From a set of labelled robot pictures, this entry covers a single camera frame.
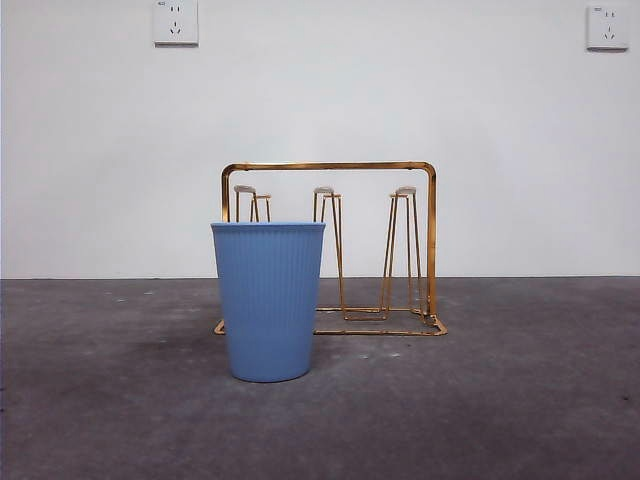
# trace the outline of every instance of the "wall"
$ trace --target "wall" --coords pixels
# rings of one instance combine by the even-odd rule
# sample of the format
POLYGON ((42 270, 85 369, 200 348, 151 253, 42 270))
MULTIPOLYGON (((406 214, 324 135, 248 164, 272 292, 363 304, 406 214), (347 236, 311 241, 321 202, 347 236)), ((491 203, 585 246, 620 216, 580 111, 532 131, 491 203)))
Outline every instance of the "wall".
MULTIPOLYGON (((638 275, 631 3, 606 54, 574 0, 200 0, 191 49, 153 47, 151 0, 4 0, 3 276, 213 276, 226 164, 394 159, 438 171, 439 275, 638 275)), ((346 273, 378 275, 386 195, 423 178, 237 180, 279 219, 333 183, 346 273)))

